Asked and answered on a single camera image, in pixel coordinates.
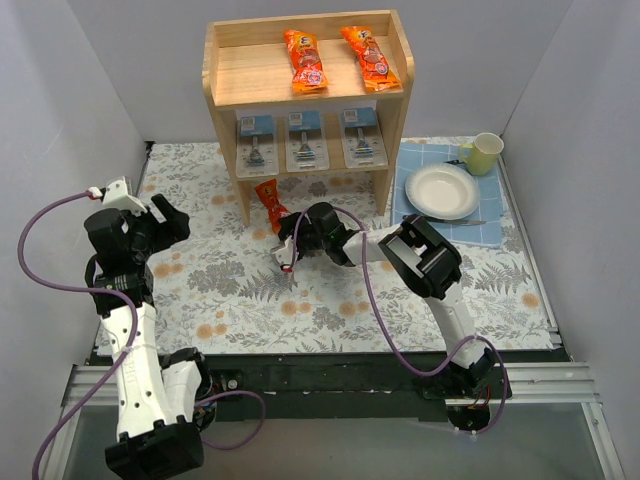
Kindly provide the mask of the blue razor blister pack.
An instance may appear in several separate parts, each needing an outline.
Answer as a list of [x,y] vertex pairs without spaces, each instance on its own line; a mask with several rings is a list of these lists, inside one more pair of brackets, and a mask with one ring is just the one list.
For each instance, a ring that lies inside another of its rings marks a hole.
[[324,121],[319,111],[295,111],[286,116],[288,172],[324,171],[330,167]]
[[378,117],[372,107],[344,109],[339,119],[347,168],[382,167],[388,164]]
[[236,176],[279,174],[277,125],[271,115],[245,116],[237,122]]

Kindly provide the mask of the wooden two-tier shelf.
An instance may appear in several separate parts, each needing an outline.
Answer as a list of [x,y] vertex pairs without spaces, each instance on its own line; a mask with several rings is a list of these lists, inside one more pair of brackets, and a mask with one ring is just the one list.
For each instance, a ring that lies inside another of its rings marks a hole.
[[[398,89],[368,93],[353,51],[340,33],[343,26],[369,26],[392,71]],[[329,86],[323,93],[296,94],[293,70],[284,42],[287,29],[318,39]],[[384,214],[415,79],[415,62],[399,15],[394,10],[295,15],[212,22],[207,27],[202,65],[203,92],[220,144],[241,218],[250,222],[251,182],[236,175],[237,113],[257,110],[275,114],[326,108],[329,173],[349,173],[340,135],[340,113],[358,101],[373,101],[388,163],[368,166],[378,214]]]

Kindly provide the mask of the orange razor pack long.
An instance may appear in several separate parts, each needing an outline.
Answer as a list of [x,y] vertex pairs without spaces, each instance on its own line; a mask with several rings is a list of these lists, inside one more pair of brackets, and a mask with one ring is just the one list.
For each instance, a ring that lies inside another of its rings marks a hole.
[[357,57],[366,93],[402,87],[369,26],[343,26],[340,32]]

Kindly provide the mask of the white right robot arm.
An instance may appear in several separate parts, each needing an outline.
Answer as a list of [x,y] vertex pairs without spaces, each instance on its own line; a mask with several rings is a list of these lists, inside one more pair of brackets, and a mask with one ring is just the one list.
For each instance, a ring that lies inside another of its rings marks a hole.
[[[442,396],[475,397],[495,391],[494,366],[501,362],[491,342],[476,332],[463,299],[462,258],[458,250],[423,215],[411,214],[401,223],[368,230],[360,223],[347,227],[343,212],[327,202],[287,214],[278,220],[279,244],[271,250],[279,268],[287,273],[312,252],[322,251],[344,267],[359,266],[374,316],[399,362],[421,379],[426,389]],[[445,342],[447,357],[432,370],[412,366],[394,344],[375,302],[368,266],[388,261],[405,286],[429,307]]]

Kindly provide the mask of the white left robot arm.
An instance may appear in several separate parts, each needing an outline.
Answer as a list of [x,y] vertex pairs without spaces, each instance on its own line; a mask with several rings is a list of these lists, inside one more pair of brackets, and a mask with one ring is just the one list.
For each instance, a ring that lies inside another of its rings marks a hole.
[[85,270],[107,333],[118,392],[116,442],[105,450],[121,479],[170,479],[200,467],[204,449],[193,420],[196,400],[213,386],[204,357],[184,348],[160,357],[149,258],[190,235],[189,217],[163,195],[151,199],[161,213],[124,195],[105,199],[84,223],[95,250]]

